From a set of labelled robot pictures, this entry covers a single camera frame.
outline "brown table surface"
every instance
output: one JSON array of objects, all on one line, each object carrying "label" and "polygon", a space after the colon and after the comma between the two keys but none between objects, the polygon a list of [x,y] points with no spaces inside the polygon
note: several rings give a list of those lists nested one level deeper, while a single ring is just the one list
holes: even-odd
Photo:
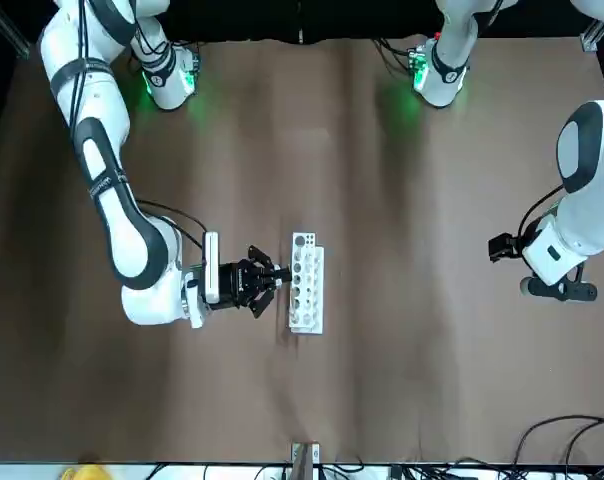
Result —
[{"label": "brown table surface", "polygon": [[[559,183],[561,127],[604,98],[577,39],[481,40],[439,111],[367,41],[206,46],[199,96],[170,113],[118,79],[134,192],[219,231],[223,261],[251,243],[286,261],[316,232],[325,333],[287,334],[286,294],[201,330],[127,321],[42,66],[20,64],[0,126],[0,460],[286,461],[314,440],[324,461],[499,462],[538,420],[604,414],[604,254],[597,303],[563,305],[521,296],[524,265],[486,246]],[[524,461],[557,461],[578,426]],[[575,460],[604,462],[604,427]]]}]

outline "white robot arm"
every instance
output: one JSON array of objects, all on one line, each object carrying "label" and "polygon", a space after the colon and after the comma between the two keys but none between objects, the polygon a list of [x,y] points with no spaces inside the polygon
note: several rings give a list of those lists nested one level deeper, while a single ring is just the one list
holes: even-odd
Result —
[{"label": "white robot arm", "polygon": [[120,161],[129,116],[109,67],[131,44],[160,108],[179,107],[194,91],[197,57],[170,44],[151,15],[168,0],[57,0],[58,12],[39,42],[51,91],[71,130],[75,154],[107,234],[124,310],[135,323],[188,318],[202,325],[210,310],[249,307],[259,316],[283,281],[255,247],[249,258],[219,265],[217,234],[204,235],[202,264],[182,268],[174,223],[145,215]]},{"label": "white robot arm", "polygon": [[[412,52],[422,61],[414,69],[414,89],[430,105],[450,105],[462,89],[473,46],[500,10],[518,0],[436,0],[444,16],[439,39]],[[604,22],[604,0],[571,0],[582,13]]]},{"label": "white robot arm", "polygon": [[[558,138],[557,162],[566,194],[524,233],[489,241],[489,256],[526,261],[534,276],[522,283],[524,293],[592,301],[597,289],[581,273],[588,257],[604,251],[604,101],[571,115]],[[569,280],[575,267],[577,277]]]}]

